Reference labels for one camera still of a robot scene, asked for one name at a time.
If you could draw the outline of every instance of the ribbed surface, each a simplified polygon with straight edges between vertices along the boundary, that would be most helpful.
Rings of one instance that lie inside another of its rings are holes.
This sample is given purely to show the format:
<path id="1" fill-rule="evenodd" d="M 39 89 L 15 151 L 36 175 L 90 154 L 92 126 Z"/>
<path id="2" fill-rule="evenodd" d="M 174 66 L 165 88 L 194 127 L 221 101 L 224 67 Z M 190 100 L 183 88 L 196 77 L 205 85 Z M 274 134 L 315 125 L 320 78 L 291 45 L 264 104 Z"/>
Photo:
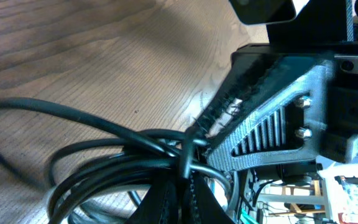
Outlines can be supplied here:
<path id="1" fill-rule="evenodd" d="M 242 156 L 254 152 L 268 151 L 284 144 L 285 110 L 284 107 L 281 107 L 241 139 L 237 147 L 233 149 L 232 155 Z"/>

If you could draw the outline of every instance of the wooden table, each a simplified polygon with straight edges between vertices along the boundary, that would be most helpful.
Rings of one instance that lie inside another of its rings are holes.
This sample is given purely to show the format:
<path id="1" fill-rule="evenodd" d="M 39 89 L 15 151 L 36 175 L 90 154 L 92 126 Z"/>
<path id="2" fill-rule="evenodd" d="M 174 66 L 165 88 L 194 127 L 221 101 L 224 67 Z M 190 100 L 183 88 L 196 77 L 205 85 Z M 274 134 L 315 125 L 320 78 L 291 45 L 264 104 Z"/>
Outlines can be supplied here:
<path id="1" fill-rule="evenodd" d="M 230 69 L 230 54 L 265 30 L 241 25 L 225 0 L 0 0 L 0 97 L 72 106 L 135 130 L 184 130 Z M 43 181 L 48 156 L 92 128 L 24 111 L 0 112 L 0 150 Z M 64 178 L 89 151 L 59 162 Z M 45 192 L 0 168 L 0 223 L 46 223 Z M 128 216 L 126 195 L 107 198 Z"/>

